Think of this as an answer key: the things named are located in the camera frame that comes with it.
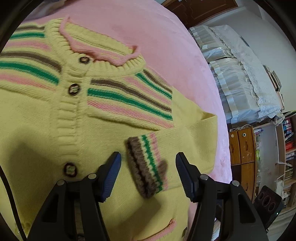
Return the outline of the pink bed blanket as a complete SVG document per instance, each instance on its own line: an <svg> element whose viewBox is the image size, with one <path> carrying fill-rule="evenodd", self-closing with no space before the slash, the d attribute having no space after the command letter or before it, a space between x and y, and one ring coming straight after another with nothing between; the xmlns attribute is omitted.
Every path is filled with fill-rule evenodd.
<svg viewBox="0 0 296 241"><path fill-rule="evenodd" d="M35 17L71 54L90 58L82 76L75 147L81 175L123 155L102 205L112 240L182 240L196 205L184 195L175 156L216 180L231 179L226 120L197 44L155 1L69 1Z"/></svg>

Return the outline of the bookshelf with books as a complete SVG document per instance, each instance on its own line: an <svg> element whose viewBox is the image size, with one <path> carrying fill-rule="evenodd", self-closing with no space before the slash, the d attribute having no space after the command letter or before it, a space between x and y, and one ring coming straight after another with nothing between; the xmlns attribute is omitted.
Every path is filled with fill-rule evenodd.
<svg viewBox="0 0 296 241"><path fill-rule="evenodd" d="M278 175L276 193L285 208L295 207L295 111L284 113L285 119L276 127L278 145Z"/></svg>

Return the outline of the yellow striped knit cardigan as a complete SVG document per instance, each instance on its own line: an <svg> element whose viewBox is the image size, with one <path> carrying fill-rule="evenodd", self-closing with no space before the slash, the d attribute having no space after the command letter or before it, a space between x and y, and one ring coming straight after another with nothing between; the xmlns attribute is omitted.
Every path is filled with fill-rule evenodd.
<svg viewBox="0 0 296 241"><path fill-rule="evenodd" d="M189 201L175 158L214 167L217 116L149 68L137 46L69 17L17 27L1 52L1 167L25 232L59 179L122 156L101 205L111 240L182 240Z"/></svg>

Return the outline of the brown wooden door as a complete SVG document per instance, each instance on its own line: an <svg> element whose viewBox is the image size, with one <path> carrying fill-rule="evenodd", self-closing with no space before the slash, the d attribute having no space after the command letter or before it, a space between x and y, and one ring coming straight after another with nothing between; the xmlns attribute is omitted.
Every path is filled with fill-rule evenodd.
<svg viewBox="0 0 296 241"><path fill-rule="evenodd" d="M174 13L188 29L238 7L234 0L168 0L164 1L162 6Z"/></svg>

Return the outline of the wooden drawer cabinet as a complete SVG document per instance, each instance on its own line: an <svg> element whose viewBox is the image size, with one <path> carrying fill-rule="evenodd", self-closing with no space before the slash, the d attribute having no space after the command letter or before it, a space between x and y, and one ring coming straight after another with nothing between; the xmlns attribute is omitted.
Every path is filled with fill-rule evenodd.
<svg viewBox="0 0 296 241"><path fill-rule="evenodd" d="M245 126L229 132L232 178L237 180L253 202L256 184L256 142L253 127Z"/></svg>

